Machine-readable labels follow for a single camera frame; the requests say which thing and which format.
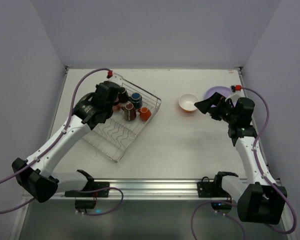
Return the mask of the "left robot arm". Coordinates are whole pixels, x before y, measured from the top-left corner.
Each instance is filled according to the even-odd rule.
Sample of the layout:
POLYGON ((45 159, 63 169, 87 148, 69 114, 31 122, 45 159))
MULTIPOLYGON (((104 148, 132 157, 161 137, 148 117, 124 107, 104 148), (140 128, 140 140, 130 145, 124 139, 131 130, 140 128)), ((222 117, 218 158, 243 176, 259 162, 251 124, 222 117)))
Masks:
POLYGON ((83 136, 112 116, 119 89, 111 81, 96 85, 94 92, 84 95, 71 108, 62 127, 38 151, 12 163, 18 184, 39 203, 46 202, 55 193, 92 189, 94 180, 87 172, 54 173, 54 169, 83 136))

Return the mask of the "pink textured cup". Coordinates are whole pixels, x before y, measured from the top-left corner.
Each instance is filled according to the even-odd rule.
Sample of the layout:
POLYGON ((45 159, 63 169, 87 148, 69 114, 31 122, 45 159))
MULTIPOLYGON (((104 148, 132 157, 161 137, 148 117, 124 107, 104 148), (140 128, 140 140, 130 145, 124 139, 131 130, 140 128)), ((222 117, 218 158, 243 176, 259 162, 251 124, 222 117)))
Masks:
POLYGON ((120 100, 117 98, 117 99, 115 100, 115 102, 113 103, 112 110, 113 110, 114 112, 118 112, 118 111, 121 110, 121 107, 122 107, 122 105, 121 105, 121 103, 120 103, 120 100))

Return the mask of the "purple plate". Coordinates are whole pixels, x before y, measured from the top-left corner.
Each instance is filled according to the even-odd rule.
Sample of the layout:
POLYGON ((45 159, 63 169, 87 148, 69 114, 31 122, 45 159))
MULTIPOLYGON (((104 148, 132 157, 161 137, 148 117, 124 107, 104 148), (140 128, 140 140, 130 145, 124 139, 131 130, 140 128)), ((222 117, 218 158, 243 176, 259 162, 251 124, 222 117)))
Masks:
POLYGON ((225 86, 214 86, 209 88, 206 93, 204 94, 203 99, 206 100, 210 98, 214 93, 219 93, 226 98, 228 98, 230 95, 232 95, 232 90, 230 87, 225 87, 225 86))

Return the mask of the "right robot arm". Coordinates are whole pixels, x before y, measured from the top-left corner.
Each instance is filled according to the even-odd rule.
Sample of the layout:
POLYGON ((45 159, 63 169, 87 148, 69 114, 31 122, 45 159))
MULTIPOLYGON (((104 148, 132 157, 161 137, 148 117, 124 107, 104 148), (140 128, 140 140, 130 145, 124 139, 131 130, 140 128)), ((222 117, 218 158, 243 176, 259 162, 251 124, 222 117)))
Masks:
POLYGON ((240 97, 235 104, 218 92, 196 102, 194 106, 212 119, 228 124, 228 136, 241 158, 247 184, 237 174, 220 171, 215 185, 227 192, 237 203, 237 213, 243 222, 277 225, 284 210, 287 191, 278 186, 261 154, 257 132, 252 126, 253 100, 240 97))

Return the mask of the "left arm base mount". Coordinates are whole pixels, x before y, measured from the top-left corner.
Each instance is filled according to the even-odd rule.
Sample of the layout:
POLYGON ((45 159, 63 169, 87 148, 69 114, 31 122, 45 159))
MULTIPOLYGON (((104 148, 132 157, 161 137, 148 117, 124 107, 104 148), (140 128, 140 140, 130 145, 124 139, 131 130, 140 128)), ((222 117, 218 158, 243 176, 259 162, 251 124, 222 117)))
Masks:
POLYGON ((83 187, 64 192, 67 198, 88 198, 86 200, 75 200, 74 208, 81 213, 87 214, 88 210, 96 207, 97 198, 107 198, 109 196, 110 183, 107 181, 95 181, 95 179, 83 170, 77 170, 79 177, 83 177, 86 182, 83 187))

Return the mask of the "orange bowl white inside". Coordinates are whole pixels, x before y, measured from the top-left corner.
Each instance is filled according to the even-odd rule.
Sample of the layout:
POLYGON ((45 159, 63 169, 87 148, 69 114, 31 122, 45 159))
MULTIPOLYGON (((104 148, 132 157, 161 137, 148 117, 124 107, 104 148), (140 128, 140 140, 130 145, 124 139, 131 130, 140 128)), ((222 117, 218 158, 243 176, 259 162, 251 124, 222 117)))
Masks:
POLYGON ((195 103, 199 101, 199 98, 191 93, 186 93, 178 98, 178 105, 185 113, 193 113, 197 110, 195 103))

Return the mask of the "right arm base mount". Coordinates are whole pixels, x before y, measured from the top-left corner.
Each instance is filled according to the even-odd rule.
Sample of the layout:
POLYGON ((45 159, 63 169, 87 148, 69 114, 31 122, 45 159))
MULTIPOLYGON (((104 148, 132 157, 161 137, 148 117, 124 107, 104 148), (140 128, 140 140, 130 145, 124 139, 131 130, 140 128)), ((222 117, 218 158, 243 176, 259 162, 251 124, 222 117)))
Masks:
POLYGON ((204 176, 201 181, 197 182, 197 193, 199 198, 221 198, 219 200, 210 200, 198 205, 192 215, 204 205, 210 205, 214 212, 225 214, 227 210, 238 208, 240 196, 244 191, 245 185, 239 176, 233 172, 219 171, 213 181, 204 176))

